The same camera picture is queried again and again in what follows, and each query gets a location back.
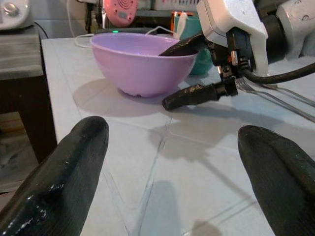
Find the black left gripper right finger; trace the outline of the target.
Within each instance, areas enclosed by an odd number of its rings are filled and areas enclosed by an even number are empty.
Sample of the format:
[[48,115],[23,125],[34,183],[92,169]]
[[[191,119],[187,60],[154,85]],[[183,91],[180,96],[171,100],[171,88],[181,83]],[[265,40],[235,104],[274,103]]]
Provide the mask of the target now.
[[238,151],[254,195],[277,236],[315,234],[315,162],[294,141],[246,125]]

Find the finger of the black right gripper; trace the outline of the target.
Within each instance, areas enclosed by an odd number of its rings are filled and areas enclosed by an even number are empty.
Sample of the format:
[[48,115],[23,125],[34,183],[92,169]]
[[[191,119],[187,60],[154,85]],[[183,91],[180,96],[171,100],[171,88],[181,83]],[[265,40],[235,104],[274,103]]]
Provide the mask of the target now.
[[207,101],[218,101],[224,95],[222,82],[203,86],[200,84],[179,90],[162,100],[162,106],[167,111],[187,105],[198,105]]
[[205,49],[207,45],[207,39],[203,33],[196,34],[194,36],[185,38],[169,47],[164,52],[160,53],[162,57],[181,57],[190,56],[199,53]]

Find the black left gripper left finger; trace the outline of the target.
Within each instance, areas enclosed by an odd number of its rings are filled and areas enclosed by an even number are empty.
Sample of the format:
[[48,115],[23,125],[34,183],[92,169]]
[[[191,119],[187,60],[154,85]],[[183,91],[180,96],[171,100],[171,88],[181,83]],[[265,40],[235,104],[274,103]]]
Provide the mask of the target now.
[[104,118],[80,120],[1,210],[1,235],[80,235],[108,143],[109,125]]

